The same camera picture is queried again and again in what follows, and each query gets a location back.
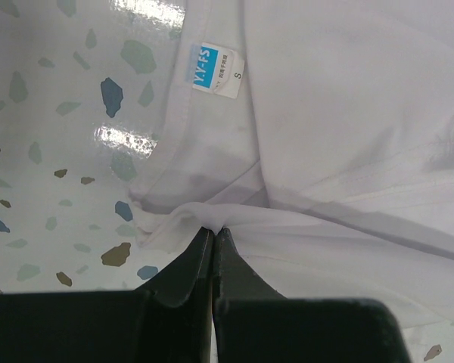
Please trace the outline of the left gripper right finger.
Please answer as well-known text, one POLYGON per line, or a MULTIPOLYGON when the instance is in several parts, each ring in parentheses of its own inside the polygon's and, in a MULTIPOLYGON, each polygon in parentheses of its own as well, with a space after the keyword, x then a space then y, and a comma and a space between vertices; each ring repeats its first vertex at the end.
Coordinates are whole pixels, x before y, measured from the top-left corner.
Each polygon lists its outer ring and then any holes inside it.
POLYGON ((215 238, 213 321, 220 362, 408 362, 395 317, 373 299, 288 299, 215 238))

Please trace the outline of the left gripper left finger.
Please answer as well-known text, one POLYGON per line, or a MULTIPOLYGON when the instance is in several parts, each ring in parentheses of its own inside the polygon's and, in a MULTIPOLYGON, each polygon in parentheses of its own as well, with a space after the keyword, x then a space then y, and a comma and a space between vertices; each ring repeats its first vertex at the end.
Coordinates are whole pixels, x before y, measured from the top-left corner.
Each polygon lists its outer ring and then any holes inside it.
POLYGON ((0 362, 208 362, 213 240, 134 290, 0 295, 0 362))

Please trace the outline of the white t shirt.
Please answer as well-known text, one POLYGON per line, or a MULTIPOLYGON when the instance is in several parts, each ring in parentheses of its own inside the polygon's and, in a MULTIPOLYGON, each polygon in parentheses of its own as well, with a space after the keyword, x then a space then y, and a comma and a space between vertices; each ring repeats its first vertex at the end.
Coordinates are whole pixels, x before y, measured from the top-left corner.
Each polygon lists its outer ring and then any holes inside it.
POLYGON ((228 228, 280 293, 454 320, 454 1, 189 1, 138 243, 228 228))

